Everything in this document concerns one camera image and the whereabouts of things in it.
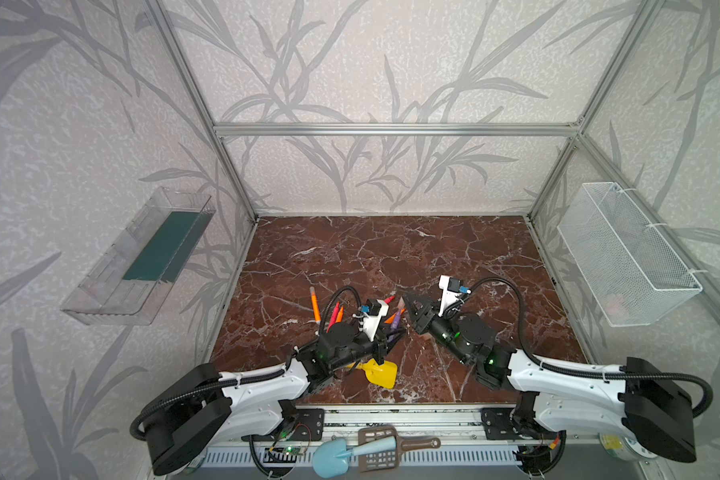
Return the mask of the orange highlighter pair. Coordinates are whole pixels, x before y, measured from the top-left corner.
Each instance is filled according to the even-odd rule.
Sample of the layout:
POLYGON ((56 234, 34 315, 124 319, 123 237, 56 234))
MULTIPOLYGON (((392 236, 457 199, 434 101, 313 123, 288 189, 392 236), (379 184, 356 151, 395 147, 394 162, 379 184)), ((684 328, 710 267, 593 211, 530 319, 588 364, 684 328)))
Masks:
POLYGON ((320 312, 320 308, 319 308, 319 303, 318 303, 318 298, 317 298, 317 294, 316 294, 316 289, 315 289, 315 287, 314 287, 314 286, 310 286, 309 292, 310 292, 310 300, 311 300, 312 312, 313 312, 313 315, 314 315, 314 321, 315 321, 317 324, 320 324, 321 321, 322 321, 322 316, 321 316, 321 312, 320 312))

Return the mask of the purple highlighter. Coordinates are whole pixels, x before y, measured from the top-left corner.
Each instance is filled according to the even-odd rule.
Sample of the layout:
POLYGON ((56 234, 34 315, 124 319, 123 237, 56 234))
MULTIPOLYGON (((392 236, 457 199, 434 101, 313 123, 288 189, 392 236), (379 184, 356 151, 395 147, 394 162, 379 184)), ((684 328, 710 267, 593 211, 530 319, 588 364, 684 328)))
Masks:
POLYGON ((405 308, 404 308, 404 307, 398 309, 398 310, 395 312, 394 316, 393 316, 392 319, 389 321, 390 328, 391 328, 392 330, 397 330, 397 329, 398 329, 398 327, 399 327, 399 325, 400 325, 400 321, 401 321, 402 315, 403 315, 404 312, 405 312, 405 308))

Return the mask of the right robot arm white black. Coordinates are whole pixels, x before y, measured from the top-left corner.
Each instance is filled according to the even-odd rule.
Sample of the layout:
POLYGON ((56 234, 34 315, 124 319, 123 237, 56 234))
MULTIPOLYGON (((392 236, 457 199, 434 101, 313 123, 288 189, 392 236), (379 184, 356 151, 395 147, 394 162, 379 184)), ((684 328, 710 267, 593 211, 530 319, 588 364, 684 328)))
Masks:
POLYGON ((637 357, 622 365, 595 365, 537 356, 526 343, 522 293, 508 279, 497 281, 518 304, 519 348, 500 345, 479 315, 463 311, 475 290, 458 279, 441 277, 437 300, 414 293, 402 299, 417 334, 431 336, 460 363, 473 366, 482 386, 517 392, 510 423, 519 434, 614 435, 667 460, 696 461, 694 421, 714 398, 706 380, 662 372, 637 357))

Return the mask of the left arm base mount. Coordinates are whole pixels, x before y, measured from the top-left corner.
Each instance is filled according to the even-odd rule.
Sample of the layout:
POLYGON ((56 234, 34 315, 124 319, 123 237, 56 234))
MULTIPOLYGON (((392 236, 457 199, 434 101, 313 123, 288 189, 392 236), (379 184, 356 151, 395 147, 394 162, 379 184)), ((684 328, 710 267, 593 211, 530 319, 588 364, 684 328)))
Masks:
POLYGON ((325 410, 321 408, 296 408, 286 411, 273 436, 281 441, 318 441, 322 439, 325 426, 325 410))

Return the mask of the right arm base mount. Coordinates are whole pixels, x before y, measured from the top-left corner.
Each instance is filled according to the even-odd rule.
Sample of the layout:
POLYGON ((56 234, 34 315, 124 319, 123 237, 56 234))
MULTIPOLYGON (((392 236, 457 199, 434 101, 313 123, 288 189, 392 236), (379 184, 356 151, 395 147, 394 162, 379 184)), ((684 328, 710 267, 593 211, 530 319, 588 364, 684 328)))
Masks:
POLYGON ((541 426, 531 410, 511 406, 487 407, 480 410, 480 420, 487 440, 552 441, 556 431, 541 426))

